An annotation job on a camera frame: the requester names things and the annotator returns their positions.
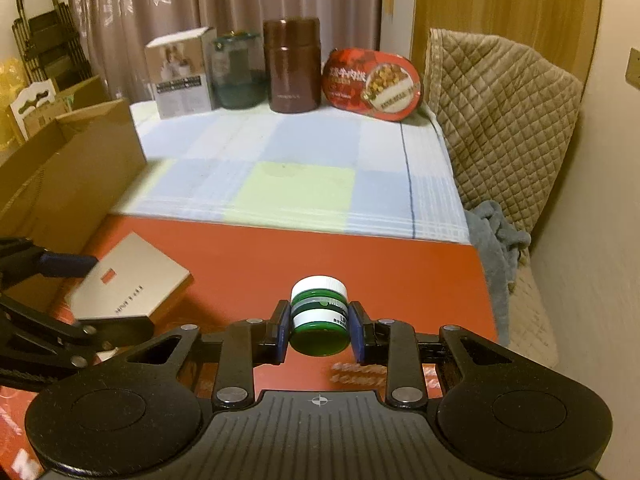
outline plaid tablecloth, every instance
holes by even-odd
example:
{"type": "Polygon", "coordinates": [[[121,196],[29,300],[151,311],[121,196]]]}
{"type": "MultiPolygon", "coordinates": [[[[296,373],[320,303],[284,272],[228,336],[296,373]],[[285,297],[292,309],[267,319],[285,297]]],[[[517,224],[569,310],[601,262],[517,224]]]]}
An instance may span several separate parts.
{"type": "Polygon", "coordinates": [[[434,118],[266,104],[161,121],[140,103],[132,114],[149,167],[116,213],[468,244],[434,118]]]}

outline ribbed black plate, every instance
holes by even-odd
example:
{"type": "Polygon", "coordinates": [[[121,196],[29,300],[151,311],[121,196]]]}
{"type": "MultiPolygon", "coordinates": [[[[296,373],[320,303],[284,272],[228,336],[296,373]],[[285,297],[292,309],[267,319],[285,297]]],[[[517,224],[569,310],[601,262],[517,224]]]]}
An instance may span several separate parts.
{"type": "Polygon", "coordinates": [[[190,450],[136,478],[497,479],[453,456],[422,415],[386,408],[375,392],[265,392],[252,408],[216,415],[190,450]]]}

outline yellow-green square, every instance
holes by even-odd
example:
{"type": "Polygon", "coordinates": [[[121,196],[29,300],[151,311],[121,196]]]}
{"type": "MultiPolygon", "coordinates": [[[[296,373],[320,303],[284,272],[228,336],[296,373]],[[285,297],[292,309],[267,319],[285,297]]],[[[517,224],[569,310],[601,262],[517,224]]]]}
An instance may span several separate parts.
{"type": "Polygon", "coordinates": [[[225,222],[344,232],[355,170],[258,162],[229,204],[225,222]]]}

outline shiny curtain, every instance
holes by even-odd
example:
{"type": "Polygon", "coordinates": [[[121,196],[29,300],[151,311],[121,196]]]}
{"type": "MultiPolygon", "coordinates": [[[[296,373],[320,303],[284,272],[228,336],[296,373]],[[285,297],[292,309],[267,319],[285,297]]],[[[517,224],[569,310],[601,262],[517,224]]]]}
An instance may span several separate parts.
{"type": "Polygon", "coordinates": [[[333,48],[375,48],[380,0],[69,0],[82,46],[112,97],[152,98],[144,47],[153,38],[199,26],[222,34],[262,30],[263,20],[318,16],[322,54],[333,48]]]}

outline gray cloth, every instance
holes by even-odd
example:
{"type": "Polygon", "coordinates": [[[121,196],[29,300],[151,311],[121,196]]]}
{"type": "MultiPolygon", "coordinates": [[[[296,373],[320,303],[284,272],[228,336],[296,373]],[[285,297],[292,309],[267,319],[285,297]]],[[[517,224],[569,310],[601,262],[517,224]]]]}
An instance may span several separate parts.
{"type": "Polygon", "coordinates": [[[531,243],[526,231],[518,231],[504,217],[500,204],[485,200],[465,211],[469,239],[480,255],[484,279],[494,310],[498,342],[509,344],[509,288],[516,279],[520,251],[531,243]]]}

